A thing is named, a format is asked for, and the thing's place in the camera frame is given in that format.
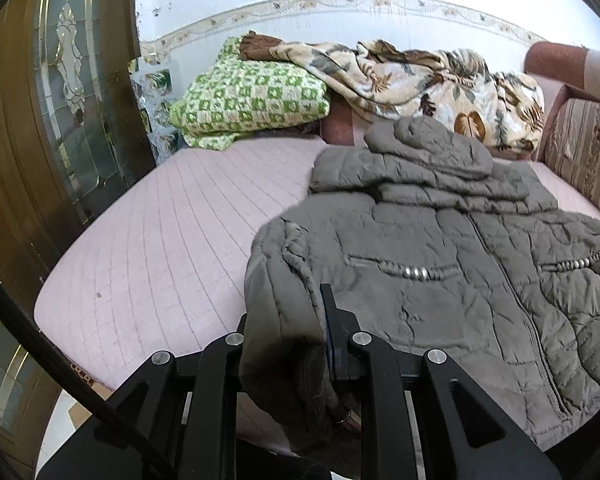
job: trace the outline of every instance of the blanket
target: blanket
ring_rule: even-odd
[[[431,118],[365,140],[327,147],[312,194],[253,241],[247,393],[298,452],[339,442],[318,289],[331,283],[362,330],[448,352],[541,449],[576,431],[600,408],[600,221]]]
[[[328,115],[325,84],[282,62],[240,60],[242,38],[228,38],[216,63],[171,105],[171,124],[189,146],[225,150],[259,130],[311,123]]]
[[[331,42],[276,44],[268,36],[248,40],[241,47],[243,58],[291,61],[363,117],[433,117],[458,134],[516,156],[530,155],[542,136],[544,96],[536,81],[523,73],[490,73],[473,50],[400,52],[383,40],[360,41],[354,50]],[[269,57],[262,55],[261,44],[272,45]]]

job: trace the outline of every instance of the striped cushion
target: striped cushion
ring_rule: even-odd
[[[562,106],[545,162],[600,209],[600,103],[569,99]]]

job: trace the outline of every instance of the floral wallpaper border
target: floral wallpaper border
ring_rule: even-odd
[[[412,14],[430,16],[449,22],[463,23],[504,36],[526,46],[531,46],[544,38],[525,28],[507,22],[475,9],[442,2],[440,0],[267,0],[257,4],[227,10],[208,18],[191,23],[164,35],[155,41],[141,43],[143,54],[165,56],[178,46],[190,43],[200,37],[240,28],[244,30],[254,23],[277,16],[313,14],[325,10],[358,10],[369,12],[375,7],[389,14]]]

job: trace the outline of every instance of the tiled floor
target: tiled floor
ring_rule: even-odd
[[[69,408],[74,404],[75,399],[63,390],[51,414],[49,425],[46,427],[42,448],[38,456],[38,464],[36,465],[36,475],[46,461],[74,434],[74,424],[69,418]]]

